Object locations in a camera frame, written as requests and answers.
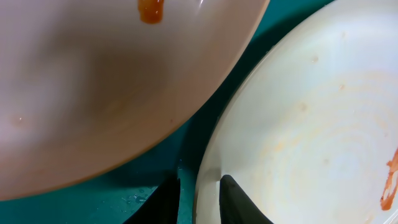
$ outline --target orange sauce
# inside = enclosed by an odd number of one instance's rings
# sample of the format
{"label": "orange sauce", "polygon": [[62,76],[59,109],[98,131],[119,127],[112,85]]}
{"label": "orange sauce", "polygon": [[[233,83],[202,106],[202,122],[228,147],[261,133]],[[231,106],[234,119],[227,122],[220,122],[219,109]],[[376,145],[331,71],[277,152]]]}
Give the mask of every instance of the orange sauce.
{"label": "orange sauce", "polygon": [[164,0],[138,0],[138,11],[141,21],[148,24],[156,24],[163,18]]}
{"label": "orange sauce", "polygon": [[381,210],[383,211],[389,210],[391,208],[394,197],[397,193],[398,179],[393,191],[391,191],[391,187],[392,176],[394,175],[395,171],[398,171],[398,149],[396,150],[396,153],[394,154],[392,160],[388,161],[387,166],[390,167],[390,171],[388,172],[388,178],[386,181],[386,186],[384,187],[383,195],[380,198]]}

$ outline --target red sauce smear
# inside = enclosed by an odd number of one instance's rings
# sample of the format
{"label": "red sauce smear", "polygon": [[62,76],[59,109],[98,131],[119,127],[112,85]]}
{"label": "red sauce smear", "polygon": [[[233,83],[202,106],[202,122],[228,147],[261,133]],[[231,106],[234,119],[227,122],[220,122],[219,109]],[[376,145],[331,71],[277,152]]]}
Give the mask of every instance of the red sauce smear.
{"label": "red sauce smear", "polygon": [[141,21],[148,24],[156,24],[163,18],[164,0],[138,0],[138,11]]}
{"label": "red sauce smear", "polygon": [[396,187],[394,187],[394,190],[392,192],[391,187],[392,176],[394,175],[395,171],[398,171],[398,149],[396,150],[396,153],[394,154],[392,160],[388,161],[387,166],[390,167],[390,171],[388,172],[388,178],[386,181],[386,186],[384,187],[383,195],[380,198],[381,210],[383,211],[389,210],[391,208],[392,202],[397,193],[398,179]]}

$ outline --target white plate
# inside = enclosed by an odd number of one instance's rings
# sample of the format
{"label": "white plate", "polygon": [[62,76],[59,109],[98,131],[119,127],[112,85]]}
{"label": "white plate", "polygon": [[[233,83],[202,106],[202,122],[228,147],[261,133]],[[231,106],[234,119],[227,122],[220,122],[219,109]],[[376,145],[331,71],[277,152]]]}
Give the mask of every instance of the white plate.
{"label": "white plate", "polygon": [[0,1],[0,200],[139,156],[214,93],[268,0]]}
{"label": "white plate", "polygon": [[275,224],[398,223],[398,198],[381,208],[397,147],[398,1],[337,0],[229,103],[200,167],[196,224],[220,223],[225,174]]}

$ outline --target wet teal surface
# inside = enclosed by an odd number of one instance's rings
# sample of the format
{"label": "wet teal surface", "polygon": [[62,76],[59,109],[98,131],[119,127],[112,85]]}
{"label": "wet teal surface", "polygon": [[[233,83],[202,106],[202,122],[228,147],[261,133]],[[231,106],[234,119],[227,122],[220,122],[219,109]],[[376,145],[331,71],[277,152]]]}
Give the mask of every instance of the wet teal surface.
{"label": "wet teal surface", "polygon": [[228,100],[252,68],[285,34],[330,0],[271,0],[254,37],[225,82],[181,128],[141,157],[105,175],[35,197],[0,202],[0,223],[120,224],[162,182],[181,178],[178,223],[192,223],[200,161]]}

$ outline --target table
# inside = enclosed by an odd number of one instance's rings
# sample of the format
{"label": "table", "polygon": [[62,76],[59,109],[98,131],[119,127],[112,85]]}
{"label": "table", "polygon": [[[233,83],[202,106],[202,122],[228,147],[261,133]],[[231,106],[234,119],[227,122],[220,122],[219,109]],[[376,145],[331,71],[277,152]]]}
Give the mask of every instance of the table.
{"label": "table", "polygon": [[195,179],[208,140],[228,100],[258,61],[297,24],[331,0],[271,0],[239,62],[216,93],[182,127],[141,157],[65,189],[0,202],[0,223],[110,224],[130,217],[161,183],[181,178],[178,223],[192,223]]}

